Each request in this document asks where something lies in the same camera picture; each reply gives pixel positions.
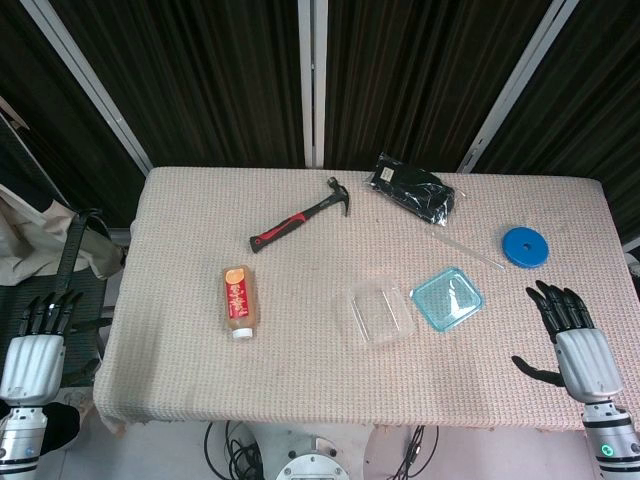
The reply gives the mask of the blue container lid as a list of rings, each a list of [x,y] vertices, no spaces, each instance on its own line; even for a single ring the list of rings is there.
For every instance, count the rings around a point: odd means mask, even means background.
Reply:
[[[459,268],[448,268],[411,290],[412,302],[436,331],[445,333],[481,311],[484,298]]]

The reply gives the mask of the black red claw hammer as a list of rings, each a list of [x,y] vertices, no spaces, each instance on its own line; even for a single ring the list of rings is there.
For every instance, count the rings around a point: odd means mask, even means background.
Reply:
[[[347,216],[349,213],[350,205],[350,196],[347,189],[342,184],[340,184],[335,177],[330,177],[327,180],[327,185],[332,189],[332,194],[327,198],[317,203],[316,205],[309,207],[306,210],[303,210],[286,218],[273,228],[259,235],[251,236],[249,239],[249,244],[252,252],[260,252],[266,246],[293,232],[313,216],[332,205],[342,204],[344,207],[343,214],[344,216]]]

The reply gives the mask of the black item in plastic bag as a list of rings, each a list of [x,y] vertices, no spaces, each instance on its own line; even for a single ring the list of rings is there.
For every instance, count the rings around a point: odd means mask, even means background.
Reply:
[[[378,155],[365,183],[372,191],[430,225],[445,227],[470,205],[463,190],[385,152]]]

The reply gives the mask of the white metal frame post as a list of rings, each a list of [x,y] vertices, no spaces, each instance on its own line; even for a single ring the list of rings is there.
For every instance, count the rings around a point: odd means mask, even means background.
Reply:
[[[297,0],[305,166],[323,169],[329,0]]]
[[[131,160],[147,176],[154,168],[146,150],[49,0],[19,0]]]
[[[458,166],[471,173],[531,81],[580,0],[552,0]]]

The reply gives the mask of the brown sauce bottle red label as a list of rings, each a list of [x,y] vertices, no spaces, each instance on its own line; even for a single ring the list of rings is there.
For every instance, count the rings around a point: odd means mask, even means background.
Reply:
[[[256,334],[258,303],[254,275],[246,265],[222,273],[226,323],[233,340],[249,340]]]

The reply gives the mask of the white grey robot base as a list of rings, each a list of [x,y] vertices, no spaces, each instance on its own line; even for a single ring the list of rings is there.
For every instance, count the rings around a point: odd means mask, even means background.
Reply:
[[[259,423],[247,428],[260,451],[264,480],[373,480],[373,452],[407,426]]]

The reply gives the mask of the clear plastic container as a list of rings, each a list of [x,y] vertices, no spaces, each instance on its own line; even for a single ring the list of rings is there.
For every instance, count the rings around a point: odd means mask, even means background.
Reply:
[[[349,290],[346,302],[367,347],[396,343],[417,330],[402,292],[387,278],[360,282]]]

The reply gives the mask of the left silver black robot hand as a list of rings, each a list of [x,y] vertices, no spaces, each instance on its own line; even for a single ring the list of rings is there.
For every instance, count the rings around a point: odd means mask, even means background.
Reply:
[[[62,380],[66,337],[81,292],[68,290],[34,298],[23,311],[9,344],[0,378],[0,400],[9,407],[42,407]]]

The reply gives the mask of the black mesh chair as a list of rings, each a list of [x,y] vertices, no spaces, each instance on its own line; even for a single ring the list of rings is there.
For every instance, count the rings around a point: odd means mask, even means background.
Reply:
[[[89,267],[80,271],[74,269],[83,235],[88,229],[111,241],[102,211],[81,211],[72,220],[55,274],[32,276],[16,286],[0,286],[0,378],[9,344],[18,333],[21,316],[28,304],[36,297],[74,290],[83,296],[76,305],[66,337],[61,386],[88,387],[94,384],[104,354],[99,330],[109,326],[112,320],[102,315],[107,278],[97,278]]]

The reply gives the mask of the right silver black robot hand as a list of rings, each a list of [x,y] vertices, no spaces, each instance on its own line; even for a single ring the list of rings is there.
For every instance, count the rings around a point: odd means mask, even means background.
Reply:
[[[561,289],[541,280],[526,293],[540,313],[553,347],[558,369],[541,370],[514,355],[513,364],[531,379],[563,388],[582,404],[613,399],[623,383],[608,340],[595,327],[582,298],[569,288]]]

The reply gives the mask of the clear plastic straw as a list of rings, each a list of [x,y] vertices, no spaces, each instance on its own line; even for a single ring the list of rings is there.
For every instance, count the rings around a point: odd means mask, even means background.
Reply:
[[[436,240],[448,245],[449,247],[454,248],[454,249],[458,250],[459,252],[461,252],[461,253],[463,253],[465,255],[468,255],[471,258],[474,258],[474,259],[480,261],[481,263],[483,263],[483,264],[485,264],[485,265],[487,265],[487,266],[489,266],[491,268],[494,268],[497,271],[500,271],[500,272],[504,272],[505,271],[505,266],[504,265],[492,260],[491,258],[489,258],[489,257],[487,257],[487,256],[485,256],[485,255],[483,255],[483,254],[481,254],[481,253],[479,253],[479,252],[477,252],[477,251],[475,251],[475,250],[473,250],[473,249],[471,249],[471,248],[469,248],[469,247],[467,247],[467,246],[465,246],[465,245],[463,245],[463,244],[461,244],[459,242],[456,242],[455,240],[447,237],[446,235],[443,235],[443,234],[441,234],[441,233],[439,233],[437,231],[432,231],[431,232],[431,236],[433,238],[435,238]]]

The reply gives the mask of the black pleated curtain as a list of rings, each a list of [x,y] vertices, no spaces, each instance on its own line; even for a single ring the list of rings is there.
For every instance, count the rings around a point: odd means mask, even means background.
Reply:
[[[305,164],[297,0],[41,0],[155,167]],[[324,162],[386,152],[452,172],[552,0],[328,0]],[[144,174],[20,0],[0,0],[0,102],[30,149],[17,175],[108,225]],[[640,0],[578,0],[475,165],[599,181],[640,236]]]

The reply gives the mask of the blue round disc with hole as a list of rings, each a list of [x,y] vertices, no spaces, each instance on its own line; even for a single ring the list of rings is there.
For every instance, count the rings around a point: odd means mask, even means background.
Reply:
[[[520,226],[510,229],[502,238],[504,256],[520,268],[534,269],[548,259],[549,246],[537,231]]]

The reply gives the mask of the beige waffle weave tablecloth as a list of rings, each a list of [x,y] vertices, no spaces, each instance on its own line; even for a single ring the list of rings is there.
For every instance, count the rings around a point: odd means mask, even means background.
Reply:
[[[340,171],[351,206],[317,214],[253,253],[249,238],[328,195],[320,170],[161,167],[139,198],[94,398],[114,421],[245,420],[433,424],[577,430],[581,408],[532,380],[514,355],[557,363],[526,294],[538,280],[578,293],[611,345],[624,382],[619,403],[640,424],[640,301],[600,183],[573,177],[446,174],[470,205],[430,225]],[[520,268],[502,238],[528,227],[547,261]],[[437,231],[505,266],[500,272],[431,236]],[[233,340],[222,273],[248,266],[256,334]],[[384,277],[403,294],[461,269],[484,307],[452,330],[418,312],[416,332],[365,346],[346,302]]]

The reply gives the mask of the beige cloth on chair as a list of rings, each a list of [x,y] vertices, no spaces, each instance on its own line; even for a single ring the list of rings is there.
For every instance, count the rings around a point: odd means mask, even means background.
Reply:
[[[0,286],[16,286],[32,276],[57,272],[76,213],[46,197],[36,207],[0,184]],[[99,279],[121,269],[123,251],[104,235],[85,231],[74,269],[91,268]]]

